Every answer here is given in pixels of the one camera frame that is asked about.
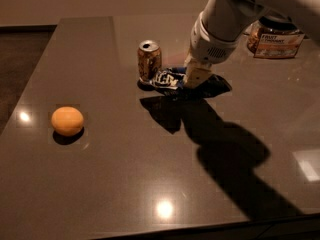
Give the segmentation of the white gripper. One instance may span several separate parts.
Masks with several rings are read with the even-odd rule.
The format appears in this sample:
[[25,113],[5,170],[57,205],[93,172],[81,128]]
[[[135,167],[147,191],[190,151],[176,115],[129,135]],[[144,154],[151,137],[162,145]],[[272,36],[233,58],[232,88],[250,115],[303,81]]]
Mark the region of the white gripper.
[[237,45],[238,40],[229,42],[212,36],[204,26],[203,13],[200,13],[191,30],[183,86],[194,89],[204,83],[212,75],[212,64],[226,61]]

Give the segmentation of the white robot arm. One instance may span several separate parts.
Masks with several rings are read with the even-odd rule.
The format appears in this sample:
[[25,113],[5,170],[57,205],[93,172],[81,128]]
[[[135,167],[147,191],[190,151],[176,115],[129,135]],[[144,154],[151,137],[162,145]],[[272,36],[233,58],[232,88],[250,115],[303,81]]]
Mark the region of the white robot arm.
[[242,32],[271,13],[320,43],[320,0],[209,0],[191,30],[184,86],[205,82],[211,66],[232,54]]

